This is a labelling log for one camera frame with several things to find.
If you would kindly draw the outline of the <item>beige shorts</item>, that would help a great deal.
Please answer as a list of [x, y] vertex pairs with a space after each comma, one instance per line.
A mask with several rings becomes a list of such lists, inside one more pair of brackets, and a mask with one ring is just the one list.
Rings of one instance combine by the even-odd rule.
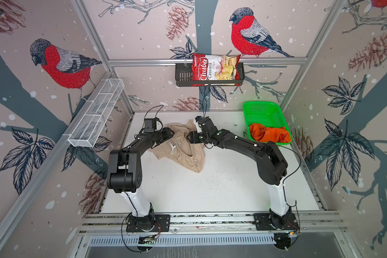
[[187, 124], [172, 123], [167, 125], [174, 135], [158, 147], [150, 149], [158, 160], [167, 158], [184, 168], [200, 173], [205, 162], [204, 144], [191, 144], [187, 136], [190, 132], [197, 132], [194, 120]]

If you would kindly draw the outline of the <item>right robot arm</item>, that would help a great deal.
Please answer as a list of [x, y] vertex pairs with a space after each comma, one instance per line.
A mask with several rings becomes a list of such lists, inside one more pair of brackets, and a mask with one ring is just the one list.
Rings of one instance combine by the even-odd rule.
[[292, 207], [287, 203], [284, 188], [288, 163], [279, 146], [272, 141], [266, 144], [258, 143], [239, 137], [228, 130], [219, 130], [209, 117], [197, 116], [194, 124], [196, 131], [188, 134], [189, 143], [210, 144], [213, 147], [229, 149], [256, 162], [260, 178], [268, 185], [271, 226], [282, 229], [288, 225], [292, 215]]

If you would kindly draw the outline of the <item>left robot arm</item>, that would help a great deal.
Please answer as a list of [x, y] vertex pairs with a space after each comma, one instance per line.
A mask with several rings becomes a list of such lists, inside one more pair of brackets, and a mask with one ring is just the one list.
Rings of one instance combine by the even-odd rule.
[[142, 132], [128, 146], [115, 149], [109, 154], [107, 187], [127, 201], [132, 209], [128, 221], [138, 227], [146, 226], [150, 229], [155, 224], [153, 206], [139, 189], [143, 180], [141, 156], [173, 135], [174, 132], [168, 127], [155, 132]]

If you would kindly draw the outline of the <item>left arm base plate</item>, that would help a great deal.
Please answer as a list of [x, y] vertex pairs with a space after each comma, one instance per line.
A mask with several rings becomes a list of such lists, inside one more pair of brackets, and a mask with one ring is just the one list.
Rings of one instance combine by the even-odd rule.
[[135, 217], [132, 214], [126, 218], [127, 233], [159, 233], [168, 232], [170, 226], [170, 215], [154, 215]]

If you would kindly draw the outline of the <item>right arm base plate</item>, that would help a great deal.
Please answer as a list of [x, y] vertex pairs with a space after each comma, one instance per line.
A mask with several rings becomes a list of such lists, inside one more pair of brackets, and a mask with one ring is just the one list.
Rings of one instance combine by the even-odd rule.
[[257, 231], [298, 231], [300, 226], [294, 213], [283, 217], [270, 213], [255, 213], [253, 215]]

